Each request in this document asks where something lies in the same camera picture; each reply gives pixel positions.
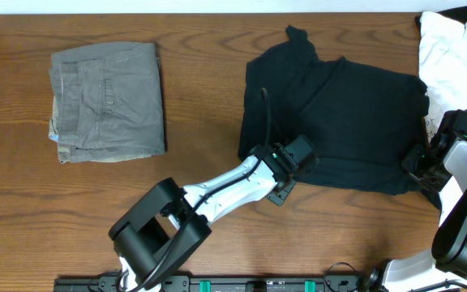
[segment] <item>clothing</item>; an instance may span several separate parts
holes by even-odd
[[[425,118],[431,139],[446,111],[467,109],[467,7],[423,12],[418,26],[419,77],[431,101]]]
[[[123,161],[165,152],[154,44],[114,42],[52,55],[49,138],[61,162]]]
[[[319,164],[310,174],[295,176],[297,181],[390,195],[418,190],[401,161],[415,144],[425,144],[425,84],[413,75],[345,58],[321,61],[305,31],[288,27],[286,32],[289,41],[246,66],[240,158],[263,143],[264,87],[270,142],[305,135],[316,146]]]

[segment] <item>table surface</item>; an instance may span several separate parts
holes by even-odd
[[[59,275],[119,267],[107,232],[158,181],[198,183],[238,165],[246,62],[305,28],[320,58],[418,71],[415,14],[0,15],[0,291],[47,291]],[[155,41],[168,152],[61,165],[48,139],[53,52]],[[431,247],[439,212],[389,196],[298,184],[281,208],[262,200],[212,226],[182,266],[195,275],[368,270]]]

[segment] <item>white backdrop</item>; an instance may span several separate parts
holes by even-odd
[[[420,12],[467,0],[0,0],[0,14]]]

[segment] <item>black shirt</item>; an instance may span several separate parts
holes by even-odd
[[[345,58],[321,61],[305,31],[286,32],[289,41],[247,64],[239,157],[263,143],[264,87],[271,142],[304,134],[316,146],[319,164],[297,181],[391,195],[418,190],[400,164],[411,147],[425,144],[426,85],[417,76]]]

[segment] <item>folded gray clothing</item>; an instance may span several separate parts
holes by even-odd
[[[123,161],[165,152],[154,44],[113,42],[52,55],[49,137],[61,162]]]

